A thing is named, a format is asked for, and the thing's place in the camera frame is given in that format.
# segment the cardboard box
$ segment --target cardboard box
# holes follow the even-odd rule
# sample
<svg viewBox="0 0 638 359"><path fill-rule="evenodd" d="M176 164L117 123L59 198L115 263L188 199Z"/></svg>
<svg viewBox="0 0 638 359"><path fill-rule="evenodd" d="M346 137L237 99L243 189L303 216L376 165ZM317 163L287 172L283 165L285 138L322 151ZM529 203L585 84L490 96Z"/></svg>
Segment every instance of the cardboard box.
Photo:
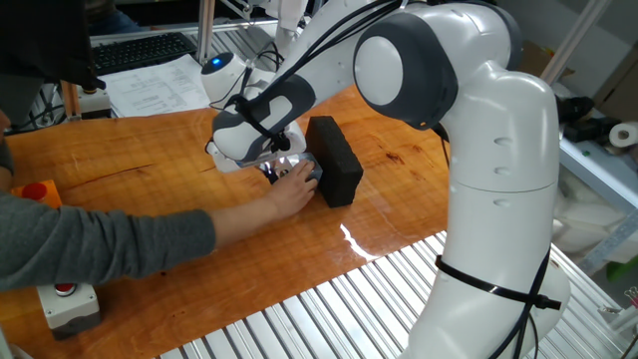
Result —
<svg viewBox="0 0 638 359"><path fill-rule="evenodd" d="M522 43L522 60L516 69L536 77L540 77L542 71L545 70L551 61L551 55L543 50L540 46L531 41L523 41ZM561 78L573 74L574 71L567 68L562 72Z"/></svg>

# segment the orange object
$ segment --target orange object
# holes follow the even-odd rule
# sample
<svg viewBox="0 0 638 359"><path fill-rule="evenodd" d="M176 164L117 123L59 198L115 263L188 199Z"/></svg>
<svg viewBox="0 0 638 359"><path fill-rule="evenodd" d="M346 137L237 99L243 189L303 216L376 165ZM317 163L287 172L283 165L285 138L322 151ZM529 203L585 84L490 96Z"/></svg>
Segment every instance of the orange object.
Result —
<svg viewBox="0 0 638 359"><path fill-rule="evenodd" d="M58 189L52 180L30 183L25 186L11 189L13 195L29 198L40 203L47 204L51 208L59 208L62 205Z"/></svg>

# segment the wooden table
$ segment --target wooden table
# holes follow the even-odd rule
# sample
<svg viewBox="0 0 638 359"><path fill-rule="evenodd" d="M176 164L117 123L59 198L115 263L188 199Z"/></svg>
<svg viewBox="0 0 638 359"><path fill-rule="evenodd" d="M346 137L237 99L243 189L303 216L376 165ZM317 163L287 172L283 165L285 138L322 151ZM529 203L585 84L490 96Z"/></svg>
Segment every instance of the wooden table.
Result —
<svg viewBox="0 0 638 359"><path fill-rule="evenodd" d="M355 202L317 195L296 217L142 280L97 288L103 323L53 340L34 288L0 293L10 342L41 358L151 358L446 228L439 138L370 110L353 88L299 120L331 115L365 174ZM158 215L256 198L258 170L218 172L203 151L214 111L86 121L8 140L15 185L54 180L68 205Z"/></svg>

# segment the metal slats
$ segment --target metal slats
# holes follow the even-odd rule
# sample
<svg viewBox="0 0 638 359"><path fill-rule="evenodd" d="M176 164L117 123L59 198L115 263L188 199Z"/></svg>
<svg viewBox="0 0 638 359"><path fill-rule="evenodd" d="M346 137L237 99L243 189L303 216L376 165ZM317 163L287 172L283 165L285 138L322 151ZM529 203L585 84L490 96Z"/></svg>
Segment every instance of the metal slats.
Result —
<svg viewBox="0 0 638 359"><path fill-rule="evenodd" d="M396 358L430 295L444 244L444 233L426 238L160 358ZM551 257L565 269L572 295L539 343L538 358L618 357L628 343L595 315L615 303L562 253ZM533 351L525 356L532 357Z"/></svg>

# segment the gray sleeve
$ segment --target gray sleeve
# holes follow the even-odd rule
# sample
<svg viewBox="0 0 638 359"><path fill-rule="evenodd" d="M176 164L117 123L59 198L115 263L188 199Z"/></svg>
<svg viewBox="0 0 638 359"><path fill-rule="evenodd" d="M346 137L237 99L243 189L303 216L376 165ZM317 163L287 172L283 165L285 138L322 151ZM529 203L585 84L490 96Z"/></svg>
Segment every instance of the gray sleeve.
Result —
<svg viewBox="0 0 638 359"><path fill-rule="evenodd" d="M0 167L9 170L11 175L13 174L13 158L11 157L11 151L9 151L7 142L4 140L0 144Z"/></svg>
<svg viewBox="0 0 638 359"><path fill-rule="evenodd" d="M0 192L0 291L144 277L209 254L214 236L203 210L134 217Z"/></svg>

